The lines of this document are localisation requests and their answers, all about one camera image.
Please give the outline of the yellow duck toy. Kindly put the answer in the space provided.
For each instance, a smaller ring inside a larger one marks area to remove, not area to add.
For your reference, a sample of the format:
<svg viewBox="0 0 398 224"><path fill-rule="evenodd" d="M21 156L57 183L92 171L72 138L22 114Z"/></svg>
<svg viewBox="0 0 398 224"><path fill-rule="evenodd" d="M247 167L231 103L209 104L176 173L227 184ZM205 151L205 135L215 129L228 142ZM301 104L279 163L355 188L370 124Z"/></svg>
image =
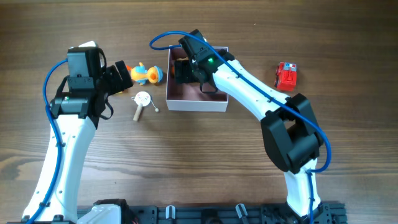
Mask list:
<svg viewBox="0 0 398 224"><path fill-rule="evenodd" d="M158 66L146 69L145 65L140 62L138 66L130 67L127 65L126 68L130 73L131 79L140 85L144 85L147 82L158 84L163 79L163 71Z"/></svg>

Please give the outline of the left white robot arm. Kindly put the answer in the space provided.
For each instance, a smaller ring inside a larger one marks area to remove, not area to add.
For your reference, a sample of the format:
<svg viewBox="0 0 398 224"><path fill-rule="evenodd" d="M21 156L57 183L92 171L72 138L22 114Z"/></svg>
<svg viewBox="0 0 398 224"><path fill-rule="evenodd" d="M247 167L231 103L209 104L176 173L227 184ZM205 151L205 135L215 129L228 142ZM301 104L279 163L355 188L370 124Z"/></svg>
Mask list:
<svg viewBox="0 0 398 224"><path fill-rule="evenodd" d="M123 61L108 65L94 41L68 49L45 77L42 94L50 139L23 223L76 223L77 199L87 150L109 96L133 86Z"/></svg>

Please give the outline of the brown plush toy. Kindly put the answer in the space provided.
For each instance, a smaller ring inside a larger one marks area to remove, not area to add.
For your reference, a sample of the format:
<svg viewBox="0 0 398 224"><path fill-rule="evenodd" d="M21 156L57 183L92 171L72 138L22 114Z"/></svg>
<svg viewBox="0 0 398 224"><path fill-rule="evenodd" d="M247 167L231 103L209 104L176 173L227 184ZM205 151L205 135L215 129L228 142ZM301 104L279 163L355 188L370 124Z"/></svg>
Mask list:
<svg viewBox="0 0 398 224"><path fill-rule="evenodd" d="M171 75L172 77L175 76L175 64L176 64L177 62L186 61L186 60L188 60L188 57L185 57L185 58L177 58L176 60L174 60L174 62L173 62L172 65L171 65L171 69L170 69L170 75Z"/></svg>

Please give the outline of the white wooden rattle drum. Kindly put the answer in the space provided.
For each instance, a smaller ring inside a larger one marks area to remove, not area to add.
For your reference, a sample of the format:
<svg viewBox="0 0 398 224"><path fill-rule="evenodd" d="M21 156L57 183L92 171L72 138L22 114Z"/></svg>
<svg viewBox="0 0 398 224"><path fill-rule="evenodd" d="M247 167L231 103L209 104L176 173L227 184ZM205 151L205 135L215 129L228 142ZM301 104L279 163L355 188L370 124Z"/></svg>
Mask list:
<svg viewBox="0 0 398 224"><path fill-rule="evenodd" d="M150 103L155 108L156 113L160 111L152 101L150 94L146 91L138 92L135 96L132 96L131 99L137 104L137 109L133 117L134 121L139 120L143 107L148 106Z"/></svg>

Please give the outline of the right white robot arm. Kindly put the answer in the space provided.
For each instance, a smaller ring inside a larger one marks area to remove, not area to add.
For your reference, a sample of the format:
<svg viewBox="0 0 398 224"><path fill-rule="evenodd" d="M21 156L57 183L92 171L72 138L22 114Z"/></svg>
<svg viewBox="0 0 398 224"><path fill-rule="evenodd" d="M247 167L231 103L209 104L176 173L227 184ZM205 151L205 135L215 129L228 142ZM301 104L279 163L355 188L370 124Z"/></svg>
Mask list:
<svg viewBox="0 0 398 224"><path fill-rule="evenodd" d="M187 54L198 83L210 83L232 96L260 121L266 153L284 172L287 205L296 216L312 222L321 202L315 174L329 166L331 147L308 99L301 94L289 97L267 86L229 52L215 50L199 30L165 32L153 38L150 47L155 49L154 43L168 35L181 35L178 46Z"/></svg>

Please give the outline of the red toy fire truck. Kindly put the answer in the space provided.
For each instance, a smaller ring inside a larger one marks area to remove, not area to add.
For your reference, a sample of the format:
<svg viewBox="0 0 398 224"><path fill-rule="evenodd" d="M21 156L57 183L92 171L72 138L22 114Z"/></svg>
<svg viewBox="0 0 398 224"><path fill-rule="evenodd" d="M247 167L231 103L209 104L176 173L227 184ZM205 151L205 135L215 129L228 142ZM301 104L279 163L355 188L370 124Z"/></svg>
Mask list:
<svg viewBox="0 0 398 224"><path fill-rule="evenodd" d="M280 62L276 70L274 86L278 90L293 91L297 84L297 65Z"/></svg>

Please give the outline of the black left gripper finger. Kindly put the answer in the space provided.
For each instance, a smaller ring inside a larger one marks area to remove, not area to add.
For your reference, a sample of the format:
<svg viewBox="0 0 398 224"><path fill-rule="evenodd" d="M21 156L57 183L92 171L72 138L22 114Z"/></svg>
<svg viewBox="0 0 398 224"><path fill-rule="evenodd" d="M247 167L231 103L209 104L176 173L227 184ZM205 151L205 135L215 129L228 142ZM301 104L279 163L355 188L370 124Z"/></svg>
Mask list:
<svg viewBox="0 0 398 224"><path fill-rule="evenodd" d="M105 77L109 84L109 94L113 95L125 90L123 72L126 71L126 67L110 66L106 69Z"/></svg>
<svg viewBox="0 0 398 224"><path fill-rule="evenodd" d="M126 64L123 60L115 63L116 68L118 69L119 75L121 77L121 84L124 89L128 89L133 86L133 82L127 69Z"/></svg>

